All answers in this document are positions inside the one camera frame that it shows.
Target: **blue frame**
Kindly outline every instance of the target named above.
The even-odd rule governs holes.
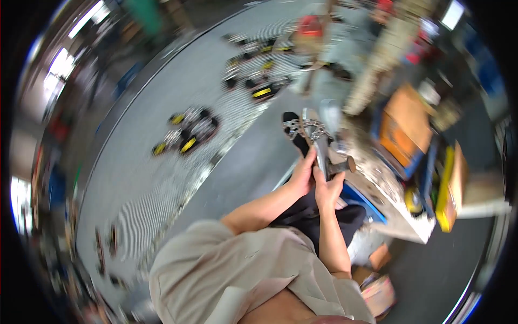
[[[342,198],[348,205],[363,206],[367,211],[367,217],[372,217],[373,221],[387,224],[385,216],[383,216],[383,214],[347,180],[343,184],[340,198]]]

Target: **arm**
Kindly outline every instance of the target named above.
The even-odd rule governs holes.
[[[335,204],[342,192],[345,173],[326,182],[322,171],[315,167],[315,199],[320,211],[319,256],[329,272],[337,278],[351,278],[351,259],[335,215]]]
[[[285,184],[259,199],[238,207],[223,217],[221,222],[235,235],[258,231],[267,227],[299,198],[295,188]]]
[[[338,225],[335,208],[320,210],[319,255],[329,272],[337,278],[351,278],[351,259]]]
[[[312,187],[311,166],[316,157],[310,148],[305,159],[301,159],[293,170],[290,180],[271,193],[242,205],[221,219],[235,235],[254,232],[267,227]]]

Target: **green object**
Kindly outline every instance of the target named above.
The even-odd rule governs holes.
[[[126,0],[125,7],[149,36],[156,36],[162,30],[164,21],[160,16],[156,0]]]
[[[432,188],[430,193],[431,202],[435,205],[437,205],[437,196],[439,195],[439,191],[437,188]]]

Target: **forearm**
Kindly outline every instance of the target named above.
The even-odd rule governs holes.
[[[297,191],[285,184],[261,198],[238,207],[223,217],[221,222],[235,235],[258,231],[267,227],[299,198]]]
[[[319,257],[331,273],[351,273],[351,259],[334,206],[320,209]]]

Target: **yellow label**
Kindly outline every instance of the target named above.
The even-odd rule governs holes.
[[[181,153],[185,153],[185,151],[187,151],[188,149],[191,148],[191,146],[193,146],[193,144],[196,142],[196,138],[193,138],[192,140],[188,141],[187,143],[185,143],[185,145],[182,147],[182,149],[180,150]]]
[[[183,115],[178,115],[174,117],[171,121],[172,124],[179,124],[183,120]]]
[[[273,62],[266,62],[265,64],[263,64],[263,69],[271,68],[273,64]]]
[[[266,89],[263,89],[263,90],[261,90],[261,91],[257,91],[256,93],[254,93],[254,94],[253,94],[253,96],[254,96],[255,98],[257,98],[257,97],[259,97],[259,96],[261,96],[261,95],[263,95],[263,94],[265,94],[265,93],[268,93],[268,92],[271,92],[271,89],[270,89],[270,88],[266,88]]]
[[[165,149],[165,147],[166,147],[165,143],[160,143],[157,147],[155,147],[155,151],[153,153],[155,155],[158,155],[158,154],[162,153],[162,151]]]

